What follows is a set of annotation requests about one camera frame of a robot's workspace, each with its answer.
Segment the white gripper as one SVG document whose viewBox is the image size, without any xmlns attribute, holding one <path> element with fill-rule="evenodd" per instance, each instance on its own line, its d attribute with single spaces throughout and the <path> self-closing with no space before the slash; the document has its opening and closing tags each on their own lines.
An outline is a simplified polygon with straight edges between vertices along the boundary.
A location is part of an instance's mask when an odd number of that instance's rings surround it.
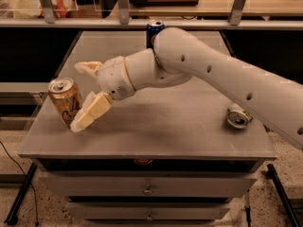
<svg viewBox="0 0 303 227">
<path fill-rule="evenodd" d="M 81 61 L 75 64 L 81 74 L 97 77 L 99 87 L 104 92 L 91 92 L 77 112 L 70 129 L 73 132 L 85 130 L 96 119 L 107 113 L 115 100 L 133 96 L 135 88 L 128 76 L 125 59 L 121 56 L 102 64 L 100 61 Z"/>
</svg>

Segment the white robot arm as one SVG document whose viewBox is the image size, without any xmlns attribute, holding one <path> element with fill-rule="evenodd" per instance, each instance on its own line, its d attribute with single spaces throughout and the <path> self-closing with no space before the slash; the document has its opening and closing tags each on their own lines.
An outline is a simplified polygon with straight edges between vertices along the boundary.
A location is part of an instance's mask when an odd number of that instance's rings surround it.
<svg viewBox="0 0 303 227">
<path fill-rule="evenodd" d="M 291 145 L 303 148 L 303 86 L 225 55 L 176 27 L 155 36 L 153 48 L 104 63 L 78 62 L 101 91 L 90 93 L 70 128 L 82 131 L 112 107 L 115 100 L 147 88 L 182 84 L 191 77 L 207 82 Z"/>
</svg>

